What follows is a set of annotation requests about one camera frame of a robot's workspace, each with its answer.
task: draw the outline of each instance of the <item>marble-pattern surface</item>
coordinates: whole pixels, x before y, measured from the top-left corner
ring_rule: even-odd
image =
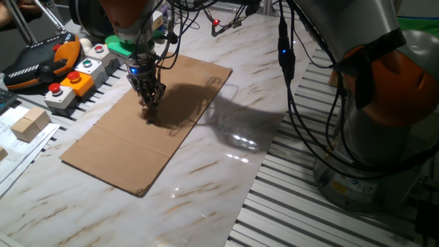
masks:
[[[227,22],[232,14],[212,11]],[[0,199],[0,232],[24,246],[224,246],[287,109],[278,19],[254,15],[213,38],[201,14],[181,54],[233,68],[219,95],[143,198],[59,159],[130,90],[121,78]],[[300,23],[312,54],[316,44]],[[295,45],[298,86],[308,65]]]

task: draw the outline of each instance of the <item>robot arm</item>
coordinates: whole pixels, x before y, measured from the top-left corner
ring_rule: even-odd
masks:
[[[100,1],[121,42],[126,47],[138,45],[137,57],[126,61],[128,79],[147,106],[157,107],[165,85],[156,79],[155,53],[150,45],[154,1]],[[295,6],[301,19],[324,40],[320,44],[338,63],[335,69],[343,73],[357,108],[363,108],[373,121],[407,126],[436,109],[439,57],[429,51],[438,51],[439,42],[425,34],[403,36],[391,0],[286,2]]]
[[[134,53],[126,59],[128,80],[148,108],[156,108],[166,86],[156,77],[152,38],[154,0],[100,0],[122,47]]]

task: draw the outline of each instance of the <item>metal grating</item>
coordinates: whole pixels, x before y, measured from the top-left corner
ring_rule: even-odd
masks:
[[[313,59],[322,65],[331,64],[319,49]],[[302,118],[321,141],[336,91],[328,85],[330,74],[331,70],[310,63],[295,93]],[[340,102],[330,134],[339,111]],[[312,143],[305,131],[302,134]],[[435,246],[434,239],[415,233],[417,209],[407,203],[394,215],[360,215],[328,202],[314,183],[315,160],[286,114],[226,246]],[[433,170],[439,174],[437,167]]]

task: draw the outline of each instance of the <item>black cable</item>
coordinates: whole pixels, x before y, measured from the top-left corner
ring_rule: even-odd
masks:
[[[211,7],[212,5],[216,4],[219,0],[214,0],[209,4],[206,5],[202,5],[199,8],[189,8],[189,7],[184,7],[183,5],[181,5],[181,3],[178,3],[177,1],[174,0],[167,0],[168,3],[170,3],[171,5],[177,5],[177,7],[180,7],[182,10],[186,11],[186,12],[198,12],[200,10],[204,10],[207,9],[209,7]]]
[[[298,129],[296,123],[294,122],[294,118],[293,118],[293,116],[292,116],[292,106],[293,106],[294,112],[295,112],[295,114],[296,114],[296,117],[298,118],[298,120],[299,120],[300,124],[302,125],[302,127],[305,129],[305,131],[306,131],[307,134],[311,137],[311,139],[313,139],[314,142],[316,142],[317,144],[319,144],[319,143],[318,143],[318,140],[315,139],[315,137],[313,137],[312,133],[309,131],[308,127],[306,127],[305,123],[302,121],[302,119],[301,119],[301,117],[300,117],[300,114],[299,114],[299,112],[298,112],[298,110],[297,110],[296,104],[295,104],[295,102],[294,102],[294,97],[293,97],[293,95],[292,95],[291,88],[290,88],[290,86],[291,86],[291,80],[289,81],[289,80],[287,79],[287,77],[285,76],[285,70],[284,70],[284,68],[283,68],[283,71],[284,71],[285,84],[286,84],[286,86],[287,86],[287,92],[288,92],[288,112],[289,112],[289,117],[290,117],[290,120],[291,120],[291,122],[292,122],[292,125],[293,125],[295,131],[297,132],[298,136],[302,139],[303,143],[307,146],[307,148],[310,150],[310,152],[311,152],[312,154],[314,154],[314,155],[316,156],[316,158],[319,159],[324,165],[326,165],[327,167],[329,167],[329,168],[332,169],[333,171],[335,171],[335,172],[337,172],[337,173],[339,173],[339,174],[341,174],[341,175],[348,176],[348,177],[350,177],[350,178],[363,179],[363,180],[375,180],[375,179],[385,178],[385,177],[388,177],[388,176],[393,176],[393,175],[395,175],[395,174],[397,174],[397,173],[399,173],[399,172],[407,171],[407,170],[409,170],[409,169],[412,169],[414,166],[416,166],[416,165],[418,165],[418,164],[420,163],[419,160],[416,160],[416,156],[413,156],[412,158],[409,158],[409,159],[407,159],[407,160],[405,161],[405,162],[408,162],[408,161],[414,161],[413,163],[407,163],[406,165],[404,165],[404,166],[402,166],[402,167],[399,167],[399,169],[396,169],[396,170],[395,170],[393,167],[391,167],[388,171],[379,170],[379,169],[370,169],[369,167],[366,168],[366,169],[364,169],[364,168],[360,168],[360,167],[358,167],[358,166],[354,166],[354,165],[351,165],[351,164],[348,164],[348,165],[344,164],[344,165],[346,165],[346,166],[348,166],[348,167],[350,167],[350,168],[352,168],[352,169],[354,169],[354,170],[357,170],[357,171],[383,173],[383,174],[378,175],[378,176],[370,176],[370,177],[358,177],[358,176],[353,176],[353,175],[346,174],[346,173],[341,172],[340,170],[336,169],[334,166],[332,166],[331,164],[329,164],[328,162],[326,162],[322,157],[318,156],[318,154],[317,154],[317,153],[313,150],[313,148],[308,144],[307,140],[302,136],[302,134],[300,133],[300,131],[299,131],[299,129]],[[338,86],[339,86],[339,87],[342,86],[342,77],[341,77],[341,75],[340,75],[340,78],[339,78],[339,85],[338,85]],[[344,107],[345,107],[345,105],[346,105],[346,102],[345,102],[345,101],[346,101],[346,97],[345,97],[345,95],[344,95],[343,90],[341,91],[341,96],[342,96],[342,109],[343,109],[343,113],[342,113],[342,114],[344,114]],[[333,157],[333,158],[336,159],[336,160],[339,160],[338,157],[333,156],[332,153],[329,152],[326,148],[322,147],[321,144],[319,144],[319,146],[320,146],[320,148],[322,148],[327,154],[329,154],[331,157]],[[428,155],[431,156],[432,154],[434,154],[434,153],[437,151],[436,148],[439,149],[439,142],[438,142],[436,145],[434,145],[432,148],[430,148],[429,150],[427,150],[427,151],[424,152],[424,154],[423,154],[423,155],[424,155],[424,158],[427,157]]]
[[[193,29],[193,30],[198,30],[198,29],[200,28],[200,24],[198,24],[197,22],[195,22],[195,19],[197,19],[199,13],[200,13],[200,11],[197,12],[197,14],[196,14],[196,16],[195,16],[194,19],[189,19],[191,22],[190,22],[190,24],[188,24],[188,25],[186,26],[186,29],[183,31],[183,33],[185,33],[186,30],[189,29],[189,28],[191,28],[191,29]]]
[[[136,45],[134,46],[134,59],[136,60],[137,64],[140,64],[138,58],[137,58],[137,47],[139,46],[140,37],[142,35],[143,28],[145,27],[145,24],[148,22],[148,20],[151,18],[152,14],[160,7],[160,4],[162,4],[163,0],[160,0],[156,6],[147,14],[147,17],[142,22],[142,25],[140,26],[139,33],[137,34],[137,41]]]
[[[300,39],[299,35],[297,35],[296,30],[294,30],[294,34],[296,35],[297,39],[299,40],[300,44],[302,45],[303,49],[305,50],[305,54],[307,55],[309,61],[311,61],[312,64],[314,64],[316,67],[321,68],[321,69],[331,69],[332,67],[334,67],[334,64],[331,64],[331,65],[329,65],[329,66],[322,66],[322,65],[318,65],[318,64],[316,64],[316,63],[312,60],[311,56],[308,54],[307,48],[305,48],[305,45],[303,44],[302,39]]]
[[[342,90],[343,90],[343,86],[340,86],[339,84],[337,84],[337,91],[335,92],[334,102],[332,103],[331,110],[329,111],[327,124],[324,127],[324,135],[326,137],[328,147],[331,148],[332,150],[335,150],[335,148],[332,146],[332,143],[329,140],[329,124],[331,123],[331,118],[332,118],[332,115],[334,113],[335,106],[337,105],[338,97],[339,97]]]

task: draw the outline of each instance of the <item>wooden block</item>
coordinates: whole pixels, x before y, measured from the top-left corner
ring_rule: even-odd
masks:
[[[50,123],[49,115],[45,110],[39,107],[30,109],[23,118],[33,121],[40,131]]]
[[[24,142],[31,142],[32,139],[40,132],[38,126],[26,118],[20,118],[13,126],[11,126],[12,132],[15,134],[18,140]]]
[[[8,152],[6,152],[6,150],[2,147],[0,147],[0,162],[6,158],[6,156],[8,155]]]

